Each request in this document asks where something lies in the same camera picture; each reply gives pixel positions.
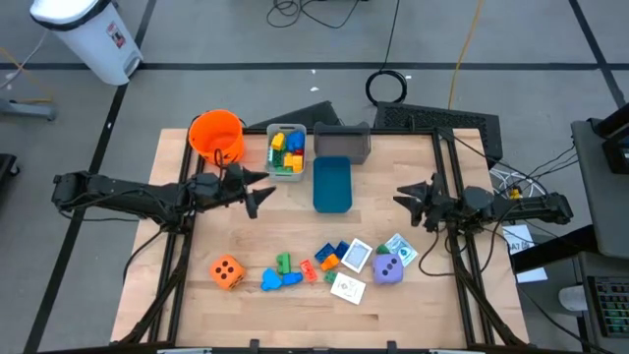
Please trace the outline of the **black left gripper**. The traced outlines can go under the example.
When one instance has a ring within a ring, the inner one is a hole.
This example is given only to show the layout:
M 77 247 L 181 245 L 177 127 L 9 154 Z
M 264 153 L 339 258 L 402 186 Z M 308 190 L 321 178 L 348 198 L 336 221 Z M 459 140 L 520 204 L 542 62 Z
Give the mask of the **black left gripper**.
M 234 203 L 243 199 L 246 185 L 252 185 L 269 176 L 267 172 L 250 171 L 241 167 L 239 163 L 230 163 L 221 169 L 219 197 L 224 202 Z M 258 207 L 276 190 L 275 187 L 267 187 L 261 190 L 252 190 L 245 195 L 245 206 L 249 218 L 257 218 Z

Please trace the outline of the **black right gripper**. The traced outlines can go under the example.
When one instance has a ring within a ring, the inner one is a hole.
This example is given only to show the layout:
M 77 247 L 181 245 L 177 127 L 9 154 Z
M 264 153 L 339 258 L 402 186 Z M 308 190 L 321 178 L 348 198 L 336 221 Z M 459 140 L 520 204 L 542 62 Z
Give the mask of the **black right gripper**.
M 465 199 L 441 195 L 442 188 L 442 176 L 433 173 L 429 181 L 397 188 L 398 192 L 408 196 L 427 197 L 426 205 L 412 197 L 395 197 L 394 201 L 409 211 L 413 227 L 418 227 L 424 220 L 426 231 L 437 231 L 439 222 L 462 222 L 467 218 Z

